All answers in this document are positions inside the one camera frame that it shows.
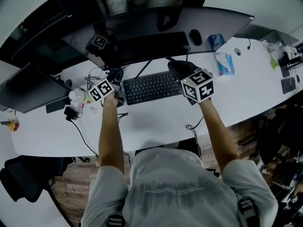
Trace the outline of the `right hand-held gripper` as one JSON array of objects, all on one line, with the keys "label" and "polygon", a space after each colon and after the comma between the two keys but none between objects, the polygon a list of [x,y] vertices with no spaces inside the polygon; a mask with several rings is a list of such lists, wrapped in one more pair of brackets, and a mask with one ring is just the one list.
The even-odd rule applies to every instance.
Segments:
[{"label": "right hand-held gripper", "polygon": [[191,105],[203,102],[214,94],[214,78],[207,69],[200,70],[189,61],[169,62],[168,69],[176,80],[181,80],[183,96]]}]

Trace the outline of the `small black keyboard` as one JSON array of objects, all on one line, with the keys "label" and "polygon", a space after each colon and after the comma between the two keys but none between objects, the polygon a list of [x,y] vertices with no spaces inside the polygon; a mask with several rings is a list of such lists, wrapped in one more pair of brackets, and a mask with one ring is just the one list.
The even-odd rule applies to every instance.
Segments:
[{"label": "small black keyboard", "polygon": [[288,77],[281,80],[283,94],[287,94],[296,89],[295,78]]}]

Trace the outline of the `person's left forearm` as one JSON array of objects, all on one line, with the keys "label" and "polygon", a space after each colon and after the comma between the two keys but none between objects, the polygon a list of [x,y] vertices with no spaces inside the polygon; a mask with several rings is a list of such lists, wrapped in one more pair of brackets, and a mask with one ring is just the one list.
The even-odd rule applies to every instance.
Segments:
[{"label": "person's left forearm", "polygon": [[115,93],[110,93],[104,98],[98,155],[100,166],[113,166],[123,173],[125,171],[124,153],[118,125],[117,105]]}]

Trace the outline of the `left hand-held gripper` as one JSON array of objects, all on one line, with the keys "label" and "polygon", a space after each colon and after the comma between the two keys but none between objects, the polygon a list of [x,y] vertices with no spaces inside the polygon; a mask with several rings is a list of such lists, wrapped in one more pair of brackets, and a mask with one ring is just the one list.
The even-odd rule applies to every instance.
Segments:
[{"label": "left hand-held gripper", "polygon": [[104,79],[97,83],[92,89],[89,90],[89,96],[94,102],[99,102],[102,106],[104,99],[111,93],[115,94],[115,98],[118,101],[117,107],[121,107],[126,102],[126,96],[122,90],[120,83],[110,83],[107,79]]}]

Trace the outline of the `blue white tissue pack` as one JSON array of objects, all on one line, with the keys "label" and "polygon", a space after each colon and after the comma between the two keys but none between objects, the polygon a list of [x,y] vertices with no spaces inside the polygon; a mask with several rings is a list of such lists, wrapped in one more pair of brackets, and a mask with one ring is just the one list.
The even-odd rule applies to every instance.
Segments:
[{"label": "blue white tissue pack", "polygon": [[219,77],[235,74],[232,56],[230,54],[216,53],[215,61]]}]

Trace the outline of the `grey laptop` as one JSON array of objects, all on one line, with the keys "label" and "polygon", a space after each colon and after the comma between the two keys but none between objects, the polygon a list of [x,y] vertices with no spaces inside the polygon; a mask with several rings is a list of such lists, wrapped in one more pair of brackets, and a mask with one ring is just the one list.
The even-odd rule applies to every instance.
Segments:
[{"label": "grey laptop", "polygon": [[260,42],[266,41],[267,43],[272,43],[272,44],[275,44],[277,42],[282,42],[282,44],[284,45],[291,46],[297,43],[299,40],[283,32],[277,30],[271,30],[262,38],[260,38],[259,41]]}]

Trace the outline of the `black office chair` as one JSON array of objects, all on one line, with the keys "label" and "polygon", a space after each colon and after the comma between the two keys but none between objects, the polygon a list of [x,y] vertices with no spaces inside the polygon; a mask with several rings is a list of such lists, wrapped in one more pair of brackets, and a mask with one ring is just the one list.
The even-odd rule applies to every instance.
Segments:
[{"label": "black office chair", "polygon": [[0,170],[0,181],[14,202],[26,199],[34,203],[43,190],[49,190],[49,181],[62,176],[74,157],[18,156],[5,161]]},{"label": "black office chair", "polygon": [[258,135],[258,148],[264,165],[269,164],[282,146],[292,154],[303,152],[303,107],[291,106],[275,110],[275,117],[267,119]]}]

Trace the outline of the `large black monitor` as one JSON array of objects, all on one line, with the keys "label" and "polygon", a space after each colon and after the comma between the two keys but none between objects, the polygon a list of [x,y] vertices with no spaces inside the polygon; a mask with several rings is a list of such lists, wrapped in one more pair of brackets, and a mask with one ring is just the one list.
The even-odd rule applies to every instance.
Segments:
[{"label": "large black monitor", "polygon": [[73,22],[73,15],[62,9],[34,11],[0,46],[0,60],[18,68],[31,62],[51,73],[87,61],[72,46],[76,29]]}]

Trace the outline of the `black power adapter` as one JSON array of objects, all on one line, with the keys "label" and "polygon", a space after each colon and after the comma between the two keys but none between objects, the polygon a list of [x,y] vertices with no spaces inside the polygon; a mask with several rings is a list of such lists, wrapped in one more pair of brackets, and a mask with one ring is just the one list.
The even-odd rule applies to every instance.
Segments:
[{"label": "black power adapter", "polygon": [[78,119],[78,112],[75,111],[72,107],[67,106],[64,110],[64,114],[66,115],[67,121],[77,120]]}]

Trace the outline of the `person's grey T-shirt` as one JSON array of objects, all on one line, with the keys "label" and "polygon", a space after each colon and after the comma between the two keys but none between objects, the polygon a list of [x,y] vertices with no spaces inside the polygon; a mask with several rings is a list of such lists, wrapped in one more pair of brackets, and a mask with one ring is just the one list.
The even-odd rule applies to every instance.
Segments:
[{"label": "person's grey T-shirt", "polygon": [[256,206],[259,227],[272,226],[278,203],[253,161],[233,160],[217,178],[192,152],[151,148],[135,156],[130,187],[118,168],[100,167],[81,227],[115,214],[127,227],[247,227],[241,200]]}]

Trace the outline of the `person's right forearm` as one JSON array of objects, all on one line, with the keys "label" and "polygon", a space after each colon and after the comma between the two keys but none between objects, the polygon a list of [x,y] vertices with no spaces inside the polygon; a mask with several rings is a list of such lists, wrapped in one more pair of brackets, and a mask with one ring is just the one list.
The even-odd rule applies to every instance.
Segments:
[{"label": "person's right forearm", "polygon": [[199,106],[209,132],[215,158],[220,170],[223,171],[231,161],[239,158],[237,146],[212,101],[206,99],[200,102]]}]

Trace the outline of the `small yellow red item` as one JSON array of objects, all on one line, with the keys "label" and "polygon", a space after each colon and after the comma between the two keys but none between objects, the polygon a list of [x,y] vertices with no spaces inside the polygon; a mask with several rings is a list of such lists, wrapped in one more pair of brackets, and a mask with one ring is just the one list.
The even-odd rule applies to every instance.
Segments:
[{"label": "small yellow red item", "polygon": [[7,121],[0,121],[0,125],[7,126],[10,132],[14,132],[19,129],[19,121],[17,117],[9,118]]}]

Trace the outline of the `curved black monitor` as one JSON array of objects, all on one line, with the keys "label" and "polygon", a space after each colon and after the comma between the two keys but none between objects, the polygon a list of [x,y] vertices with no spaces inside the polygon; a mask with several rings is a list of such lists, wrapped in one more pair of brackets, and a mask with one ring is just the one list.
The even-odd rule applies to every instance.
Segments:
[{"label": "curved black monitor", "polygon": [[64,41],[104,70],[187,54],[215,52],[253,16],[218,8],[160,7],[113,16],[66,35]]}]

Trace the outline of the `small dark grey monitor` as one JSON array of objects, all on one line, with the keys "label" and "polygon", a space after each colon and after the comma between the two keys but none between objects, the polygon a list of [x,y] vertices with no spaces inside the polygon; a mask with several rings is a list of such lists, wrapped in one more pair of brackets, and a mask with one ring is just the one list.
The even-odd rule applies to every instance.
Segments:
[{"label": "small dark grey monitor", "polygon": [[29,63],[0,85],[0,105],[21,113],[64,100],[71,90]]}]

